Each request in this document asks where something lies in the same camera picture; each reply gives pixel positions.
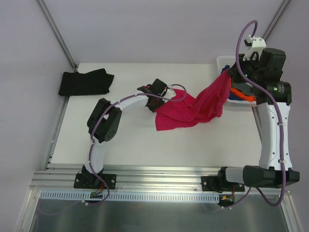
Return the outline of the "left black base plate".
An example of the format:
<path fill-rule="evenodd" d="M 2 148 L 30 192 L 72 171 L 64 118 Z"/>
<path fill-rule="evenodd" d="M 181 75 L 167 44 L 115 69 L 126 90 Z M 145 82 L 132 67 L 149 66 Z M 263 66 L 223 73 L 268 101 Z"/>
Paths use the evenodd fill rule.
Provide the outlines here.
<path fill-rule="evenodd" d="M 109 189 L 115 189 L 116 178 L 115 174 L 99 174 L 99 177 L 105 181 Z M 75 189 L 99 189 L 103 182 L 94 174 L 77 173 L 75 176 L 73 187 Z"/>

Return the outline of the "black folded t shirt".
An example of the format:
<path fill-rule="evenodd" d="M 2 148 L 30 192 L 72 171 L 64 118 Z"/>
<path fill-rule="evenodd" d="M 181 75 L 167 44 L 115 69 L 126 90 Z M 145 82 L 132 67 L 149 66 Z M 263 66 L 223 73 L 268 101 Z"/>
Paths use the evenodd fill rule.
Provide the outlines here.
<path fill-rule="evenodd" d="M 114 75 L 98 69 L 87 73 L 64 72 L 58 91 L 60 96 L 105 95 L 113 83 Z"/>

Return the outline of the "orange t shirt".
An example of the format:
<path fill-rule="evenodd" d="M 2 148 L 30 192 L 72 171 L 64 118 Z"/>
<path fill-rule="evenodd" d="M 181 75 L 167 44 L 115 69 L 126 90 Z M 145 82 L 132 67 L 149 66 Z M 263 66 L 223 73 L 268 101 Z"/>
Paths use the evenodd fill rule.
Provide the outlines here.
<path fill-rule="evenodd" d="M 239 89 L 232 87 L 233 81 L 230 78 L 230 94 L 237 97 L 239 101 L 248 101 L 248 102 L 254 102 L 256 101 L 255 96 L 249 96 L 241 92 Z"/>

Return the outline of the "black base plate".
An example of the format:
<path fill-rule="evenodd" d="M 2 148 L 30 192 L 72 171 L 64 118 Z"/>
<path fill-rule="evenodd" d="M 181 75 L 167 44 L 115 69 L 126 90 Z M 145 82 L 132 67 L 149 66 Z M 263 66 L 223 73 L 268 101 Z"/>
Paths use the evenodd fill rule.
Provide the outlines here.
<path fill-rule="evenodd" d="M 99 177 L 105 181 L 109 189 L 115 189 L 116 178 L 115 174 L 99 174 Z M 94 174 L 77 173 L 75 176 L 73 187 L 75 189 L 99 189 L 103 182 Z"/>
<path fill-rule="evenodd" d="M 244 192 L 245 187 L 239 183 L 227 182 L 217 176 L 202 176 L 201 177 L 202 191 L 214 191 L 217 193 L 223 192 Z"/>

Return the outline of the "corner aluminium profile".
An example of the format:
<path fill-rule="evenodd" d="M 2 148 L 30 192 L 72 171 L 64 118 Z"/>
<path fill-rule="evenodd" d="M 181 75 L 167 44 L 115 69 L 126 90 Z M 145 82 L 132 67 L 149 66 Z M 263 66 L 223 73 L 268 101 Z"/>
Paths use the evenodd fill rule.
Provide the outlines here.
<path fill-rule="evenodd" d="M 281 18 L 283 17 L 284 13 L 288 10 L 292 2 L 293 0 L 282 0 L 281 1 L 279 7 L 275 11 L 272 19 L 270 20 L 268 26 L 266 27 L 262 35 L 262 38 L 264 39 L 265 42 L 270 38 L 272 32 L 274 31 L 277 24 L 280 22 Z"/>
<path fill-rule="evenodd" d="M 47 21 L 47 24 L 49 25 L 53 35 L 55 36 L 65 58 L 67 59 L 69 65 L 71 66 L 71 68 L 76 71 L 78 68 L 77 63 L 75 62 L 73 56 L 71 55 L 62 35 L 60 30 L 58 29 L 58 26 L 55 22 L 55 20 L 53 19 L 53 16 L 50 12 L 50 10 L 48 9 L 47 4 L 45 3 L 44 0 L 35 0 L 35 2 L 37 3 L 38 7 L 40 8 L 45 20 Z"/>

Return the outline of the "white plastic basket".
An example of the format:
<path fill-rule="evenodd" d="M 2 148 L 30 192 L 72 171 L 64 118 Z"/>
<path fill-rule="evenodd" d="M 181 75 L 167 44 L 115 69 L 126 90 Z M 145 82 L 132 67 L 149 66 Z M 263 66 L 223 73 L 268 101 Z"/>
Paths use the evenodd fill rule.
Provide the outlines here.
<path fill-rule="evenodd" d="M 218 73 L 221 74 L 221 69 L 225 66 L 225 65 L 229 65 L 230 67 L 232 67 L 236 61 L 234 56 L 218 56 L 217 59 L 217 68 L 218 68 Z M 254 102 L 249 102 L 249 101 L 233 101 L 233 100 L 229 100 L 227 99 L 226 101 L 226 105 L 239 105 L 242 107 L 255 107 L 256 106 L 256 101 Z"/>

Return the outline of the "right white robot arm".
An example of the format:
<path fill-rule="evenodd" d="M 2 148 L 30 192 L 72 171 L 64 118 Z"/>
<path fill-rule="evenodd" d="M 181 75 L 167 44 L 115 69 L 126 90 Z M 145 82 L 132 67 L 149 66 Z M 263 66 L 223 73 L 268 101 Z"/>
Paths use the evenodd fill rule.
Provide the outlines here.
<path fill-rule="evenodd" d="M 253 116 L 261 141 L 261 156 L 257 166 L 222 167 L 216 178 L 216 186 L 223 191 L 233 183 L 253 188 L 274 188 L 288 186 L 299 181 L 300 173 L 293 170 L 288 147 L 288 118 L 292 103 L 292 88 L 281 81 L 286 60 L 284 51 L 265 48 L 261 54 L 254 52 L 249 59 L 239 56 L 239 64 L 248 79 L 267 90 L 272 100 L 256 87 L 250 87 L 239 74 L 233 56 L 219 56 L 218 70 L 227 71 L 231 85 L 244 89 L 256 98 L 252 105 Z"/>

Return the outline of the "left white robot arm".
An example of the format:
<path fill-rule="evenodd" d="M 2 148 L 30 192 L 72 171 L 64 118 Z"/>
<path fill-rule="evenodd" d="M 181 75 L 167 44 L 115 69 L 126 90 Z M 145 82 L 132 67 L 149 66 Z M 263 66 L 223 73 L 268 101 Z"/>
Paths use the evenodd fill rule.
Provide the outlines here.
<path fill-rule="evenodd" d="M 175 96 L 171 86 L 155 79 L 151 85 L 139 87 L 134 94 L 120 100 L 109 101 L 102 98 L 97 102 L 87 121 L 91 145 L 87 162 L 82 167 L 84 181 L 91 188 L 101 184 L 100 173 L 104 168 L 107 142 L 116 135 L 121 117 L 143 107 L 154 112 Z"/>

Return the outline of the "left corner aluminium profile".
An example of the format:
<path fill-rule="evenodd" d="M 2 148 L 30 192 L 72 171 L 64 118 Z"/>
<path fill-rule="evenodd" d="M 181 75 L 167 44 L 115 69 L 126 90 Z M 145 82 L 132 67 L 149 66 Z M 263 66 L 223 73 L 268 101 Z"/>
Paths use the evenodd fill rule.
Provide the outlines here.
<path fill-rule="evenodd" d="M 49 25 L 53 35 L 55 36 L 65 58 L 67 59 L 69 65 L 71 66 L 71 68 L 76 71 L 78 68 L 77 63 L 75 62 L 73 56 L 71 55 L 62 35 L 60 30 L 58 29 L 58 26 L 55 22 L 55 20 L 53 19 L 53 16 L 50 12 L 50 10 L 48 9 L 47 4 L 45 3 L 44 0 L 35 0 L 35 2 L 37 3 L 38 7 L 40 8 L 45 20 L 47 21 L 47 24 Z"/>

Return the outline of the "pink t shirt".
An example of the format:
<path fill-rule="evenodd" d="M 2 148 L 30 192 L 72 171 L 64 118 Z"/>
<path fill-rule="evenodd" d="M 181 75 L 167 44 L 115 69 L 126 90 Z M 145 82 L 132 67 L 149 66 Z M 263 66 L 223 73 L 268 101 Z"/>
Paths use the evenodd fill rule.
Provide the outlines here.
<path fill-rule="evenodd" d="M 179 101 L 185 92 L 180 89 L 175 92 L 176 101 L 168 101 L 155 111 L 157 131 L 193 127 L 198 123 L 207 123 L 221 117 L 223 105 L 230 94 L 230 76 L 224 71 L 195 98 L 187 94 Z"/>

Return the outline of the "left table edge rail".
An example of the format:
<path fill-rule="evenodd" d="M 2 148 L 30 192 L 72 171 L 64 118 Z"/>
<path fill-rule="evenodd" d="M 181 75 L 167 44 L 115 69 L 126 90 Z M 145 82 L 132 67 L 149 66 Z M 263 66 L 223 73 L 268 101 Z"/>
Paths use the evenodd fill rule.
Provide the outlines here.
<path fill-rule="evenodd" d="M 62 104 L 59 116 L 57 118 L 55 128 L 53 130 L 53 134 L 52 134 L 52 138 L 51 138 L 51 141 L 50 141 L 50 144 L 49 144 L 49 148 L 47 150 L 46 157 L 44 158 L 44 162 L 42 163 L 42 170 L 43 171 L 46 170 L 46 168 L 47 168 L 48 164 L 50 163 L 52 156 L 54 154 L 54 150 L 55 150 L 56 143 L 57 143 L 57 140 L 58 140 L 58 137 L 59 137 L 59 133 L 60 133 L 62 122 L 63 122 L 64 116 L 65 116 L 65 112 L 66 112 L 66 109 L 67 109 L 67 106 L 68 106 L 68 102 L 69 102 L 69 97 L 64 97 L 63 104 Z"/>

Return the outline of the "right corner aluminium profile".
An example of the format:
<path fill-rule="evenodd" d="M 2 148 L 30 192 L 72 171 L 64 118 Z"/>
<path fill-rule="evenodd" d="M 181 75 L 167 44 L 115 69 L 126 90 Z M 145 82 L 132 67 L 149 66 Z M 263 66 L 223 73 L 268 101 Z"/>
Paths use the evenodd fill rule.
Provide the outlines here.
<path fill-rule="evenodd" d="M 283 17 L 284 13 L 288 10 L 292 2 L 293 0 L 282 0 L 281 1 L 279 7 L 275 11 L 272 19 L 270 20 L 268 26 L 266 27 L 262 35 L 262 38 L 264 39 L 265 42 L 270 38 L 272 32 L 274 31 L 277 24 L 280 22 L 281 18 Z"/>

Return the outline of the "aluminium mounting rail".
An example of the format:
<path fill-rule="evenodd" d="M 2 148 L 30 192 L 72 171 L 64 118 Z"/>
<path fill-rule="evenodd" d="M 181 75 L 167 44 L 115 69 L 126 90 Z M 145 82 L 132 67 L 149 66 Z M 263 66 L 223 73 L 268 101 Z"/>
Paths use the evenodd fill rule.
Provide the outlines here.
<path fill-rule="evenodd" d="M 73 189 L 80 164 L 48 164 L 33 175 L 31 189 Z M 116 175 L 115 189 L 134 192 L 201 193 L 202 176 L 215 176 L 218 167 L 147 167 L 105 165 L 105 174 Z"/>

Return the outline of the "grey t shirt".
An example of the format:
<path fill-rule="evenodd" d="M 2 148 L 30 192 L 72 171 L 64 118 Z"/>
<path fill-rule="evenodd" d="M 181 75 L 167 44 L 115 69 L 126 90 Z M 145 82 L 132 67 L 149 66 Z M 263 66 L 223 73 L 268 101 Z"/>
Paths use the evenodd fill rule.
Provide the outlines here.
<path fill-rule="evenodd" d="M 237 91 L 243 93 L 244 95 L 252 96 L 253 89 L 252 86 L 248 83 L 233 83 L 232 88 L 236 89 Z"/>

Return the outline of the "blue t shirt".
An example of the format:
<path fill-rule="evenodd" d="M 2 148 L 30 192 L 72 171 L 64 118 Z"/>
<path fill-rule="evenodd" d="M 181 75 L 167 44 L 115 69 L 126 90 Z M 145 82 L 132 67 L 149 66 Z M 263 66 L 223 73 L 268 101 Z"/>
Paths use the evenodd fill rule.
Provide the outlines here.
<path fill-rule="evenodd" d="M 225 65 L 222 69 L 221 69 L 221 74 L 225 71 L 225 70 L 228 70 L 230 68 L 229 65 Z M 228 97 L 229 100 L 233 100 L 233 101 L 243 101 L 243 99 L 241 99 L 240 97 L 236 96 L 234 93 L 232 93 L 230 91 L 230 94 L 229 94 L 229 97 Z"/>

